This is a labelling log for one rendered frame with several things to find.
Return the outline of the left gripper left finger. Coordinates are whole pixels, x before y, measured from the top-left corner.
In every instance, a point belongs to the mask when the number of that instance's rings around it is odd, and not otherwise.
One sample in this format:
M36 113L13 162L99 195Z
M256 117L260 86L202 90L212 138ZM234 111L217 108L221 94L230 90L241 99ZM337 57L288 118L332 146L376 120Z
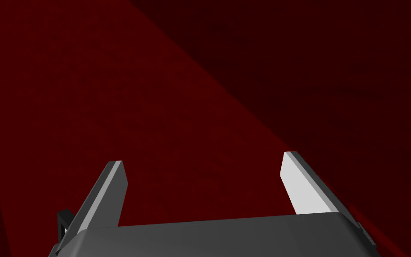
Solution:
M67 229L64 240L71 240L83 230L116 227L127 187L123 162L108 162Z

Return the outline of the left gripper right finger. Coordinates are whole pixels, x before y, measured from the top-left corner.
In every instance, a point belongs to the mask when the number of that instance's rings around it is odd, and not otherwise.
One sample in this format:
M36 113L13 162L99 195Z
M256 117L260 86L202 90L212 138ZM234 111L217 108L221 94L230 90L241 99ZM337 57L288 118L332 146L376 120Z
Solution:
M345 205L298 152L284 152L279 175L297 215L339 212L355 222Z

